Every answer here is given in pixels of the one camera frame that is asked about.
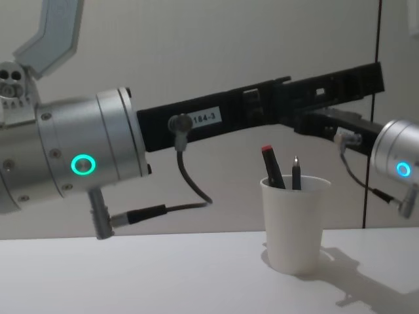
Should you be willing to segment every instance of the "black metal bracket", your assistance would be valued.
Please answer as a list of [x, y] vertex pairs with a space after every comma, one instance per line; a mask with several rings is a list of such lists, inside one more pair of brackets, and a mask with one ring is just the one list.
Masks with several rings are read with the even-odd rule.
[[290, 82], [278, 78], [228, 92], [199, 97], [137, 112], [147, 151], [173, 146], [168, 120], [218, 107], [221, 120], [194, 128], [188, 140], [197, 141], [265, 124], [295, 125], [307, 111], [347, 103], [384, 91], [381, 65], [372, 63], [327, 75]]

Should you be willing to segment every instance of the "white wall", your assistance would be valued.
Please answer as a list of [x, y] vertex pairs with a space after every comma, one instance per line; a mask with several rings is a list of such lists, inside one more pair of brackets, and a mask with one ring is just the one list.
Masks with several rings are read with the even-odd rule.
[[[2, 60], [35, 32], [40, 11], [41, 0], [2, 0]], [[39, 91], [47, 102], [130, 86], [134, 107], [145, 109], [285, 75], [303, 79], [355, 67], [374, 60], [377, 11], [376, 0], [86, 0], [77, 54], [41, 80]], [[371, 99], [340, 107], [369, 116]], [[283, 173], [297, 154], [304, 174], [333, 182], [327, 228], [361, 227], [363, 189], [347, 176], [336, 147], [267, 126], [188, 146], [187, 169], [213, 206], [118, 234], [262, 230], [260, 147], [267, 143]], [[112, 213], [197, 200], [172, 149], [147, 159], [152, 176], [104, 189]], [[366, 158], [348, 152], [348, 159], [364, 178]], [[93, 234], [86, 196], [0, 217], [1, 239]]]

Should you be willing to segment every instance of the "red marker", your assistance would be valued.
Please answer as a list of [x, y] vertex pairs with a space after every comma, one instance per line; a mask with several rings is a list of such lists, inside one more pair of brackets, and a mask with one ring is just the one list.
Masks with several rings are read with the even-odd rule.
[[272, 188], [285, 188], [282, 174], [278, 163], [276, 162], [274, 150], [271, 145], [262, 147], [262, 155], [266, 172], [268, 173], [268, 183]]

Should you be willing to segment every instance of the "cable connector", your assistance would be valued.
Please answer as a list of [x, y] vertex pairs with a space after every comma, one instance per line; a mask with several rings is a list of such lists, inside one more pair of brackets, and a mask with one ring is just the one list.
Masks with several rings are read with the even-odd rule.
[[348, 145], [358, 146], [362, 144], [362, 135], [356, 133], [336, 133], [333, 141], [338, 145], [339, 152], [344, 154]]
[[111, 225], [114, 228], [120, 228], [129, 224], [136, 224], [137, 222], [155, 218], [168, 213], [165, 205], [157, 205], [142, 209], [136, 209], [133, 211], [127, 211], [126, 213], [117, 214], [111, 217]]
[[168, 128], [175, 133], [175, 150], [184, 152], [188, 144], [188, 134], [192, 130], [193, 121], [187, 114], [172, 116], [168, 121]]

